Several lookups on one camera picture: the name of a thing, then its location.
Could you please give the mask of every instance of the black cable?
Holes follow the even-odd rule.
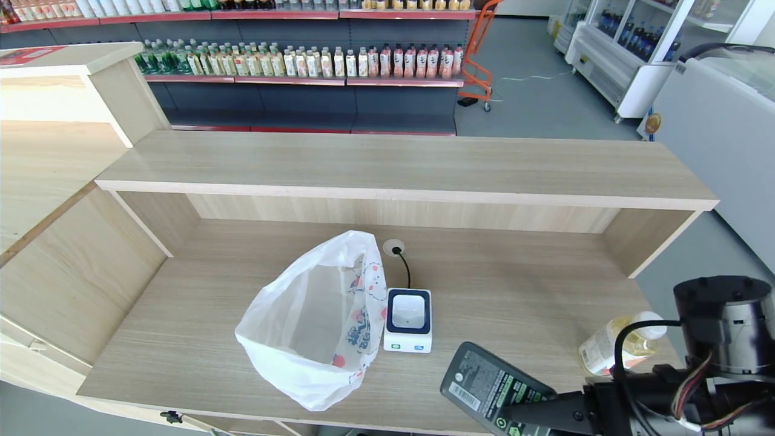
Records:
[[[398,254],[398,257],[400,257],[401,260],[404,261],[404,266],[406,267],[406,281],[407,281],[406,287],[408,289],[411,289],[412,288],[412,273],[409,271],[409,264],[406,263],[406,259],[404,259],[404,255],[401,254],[400,249],[399,249],[398,253],[396,253],[396,254]]]
[[[635,397],[632,395],[632,390],[630,389],[629,383],[627,382],[627,371],[625,369],[624,359],[622,358],[622,349],[624,348],[625,339],[627,336],[639,328],[654,326],[680,327],[680,325],[680,321],[671,320],[639,321],[623,328],[622,331],[620,331],[616,336],[616,342],[614,343],[615,363],[614,371],[612,373],[614,376],[614,382],[619,384],[619,386],[622,388],[625,401],[629,405],[629,408],[632,410],[632,414],[635,415],[636,420],[640,423],[641,427],[643,427],[643,430],[645,430],[649,436],[660,435],[656,432],[656,430],[654,430],[654,427],[649,424],[646,418],[643,417],[643,413],[641,412],[640,407],[638,407],[638,403],[635,400]]]

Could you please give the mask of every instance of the white plastic bag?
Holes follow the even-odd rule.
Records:
[[[262,377],[315,412],[358,389],[387,311],[377,241],[351,230],[264,286],[234,333]]]

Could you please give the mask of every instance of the cooking oil bottle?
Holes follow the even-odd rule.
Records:
[[[581,366],[592,375],[610,375],[614,367],[614,343],[628,325],[639,321],[662,320],[654,312],[644,311],[635,316],[611,320],[579,347]],[[622,347],[622,360],[627,369],[638,365],[656,353],[656,340],[667,332],[665,326],[643,327],[627,335]]]

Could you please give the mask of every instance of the wooden panel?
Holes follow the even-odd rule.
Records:
[[[619,209],[188,194],[202,218],[599,234]]]
[[[91,364],[165,258],[95,189],[0,269],[2,316]]]
[[[0,79],[0,107],[0,119],[82,123],[111,120],[99,96],[78,76]]]
[[[289,431],[285,426],[273,420],[241,420],[236,418],[207,417],[204,415],[185,415],[183,421],[192,420],[198,423],[199,427],[209,426],[219,431],[227,433],[244,434],[267,434],[270,436],[299,436]]]
[[[700,211],[623,209],[603,232],[622,272],[633,279],[675,238]]]
[[[106,123],[4,121],[0,129],[2,252],[126,152]]]
[[[102,98],[111,124],[127,147],[154,130],[170,129],[159,102],[132,58],[88,76],[87,80]]]
[[[413,285],[433,292],[433,351],[380,351],[358,390],[308,412],[257,374],[234,327],[298,256],[353,228],[374,233],[378,244],[406,242]],[[387,285],[403,286],[401,261],[384,263]],[[190,414],[487,434],[439,395],[461,342],[498,353],[559,392],[578,390],[579,344],[615,314],[647,308],[600,235],[203,220],[148,285],[79,394]],[[677,364],[663,345],[649,363]]]
[[[3,342],[0,344],[0,355],[2,355],[0,379],[4,382],[58,396],[104,414],[169,425],[159,416],[158,410],[76,396],[75,392],[83,383],[85,375],[68,369],[38,352]],[[201,430],[186,423],[175,424],[175,426]]]
[[[116,195],[167,256],[173,257],[199,225],[199,214],[185,194],[120,192]]]
[[[97,180],[116,191],[712,209],[661,144],[158,131]]]

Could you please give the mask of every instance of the gray shelving unit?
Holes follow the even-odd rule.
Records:
[[[212,19],[100,24],[0,33],[0,48],[195,38],[198,41],[276,41],[280,47],[359,47],[385,43],[467,43],[468,19]],[[174,125],[258,130],[455,134],[458,87],[322,86],[254,83],[150,83]]]

